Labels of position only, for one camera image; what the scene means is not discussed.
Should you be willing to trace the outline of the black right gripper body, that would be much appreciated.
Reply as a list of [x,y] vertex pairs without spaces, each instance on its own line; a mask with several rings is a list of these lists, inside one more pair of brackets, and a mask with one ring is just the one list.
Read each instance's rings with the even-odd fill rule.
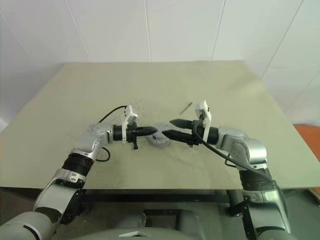
[[191,128],[192,135],[192,143],[189,144],[190,147],[198,146],[202,143],[203,134],[204,134],[204,126],[203,121],[201,120],[192,120],[193,128]]

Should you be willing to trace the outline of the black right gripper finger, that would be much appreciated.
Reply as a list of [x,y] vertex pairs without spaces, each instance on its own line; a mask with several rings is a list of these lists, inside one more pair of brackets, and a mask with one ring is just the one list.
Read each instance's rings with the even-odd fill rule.
[[181,118],[173,119],[173,120],[170,120],[169,122],[175,127],[181,128],[181,129],[192,129],[194,125],[192,120],[186,120]]
[[189,133],[185,133],[182,131],[169,129],[162,131],[162,134],[170,140],[182,142],[186,144],[191,144],[193,142],[193,137]]

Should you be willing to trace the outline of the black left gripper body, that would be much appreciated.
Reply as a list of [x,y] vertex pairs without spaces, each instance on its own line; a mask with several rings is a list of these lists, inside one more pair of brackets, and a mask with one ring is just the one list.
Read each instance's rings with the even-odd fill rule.
[[137,129],[138,125],[136,123],[129,124],[126,129],[126,141],[128,143],[133,144],[133,149],[137,150],[138,149],[138,144],[137,144]]

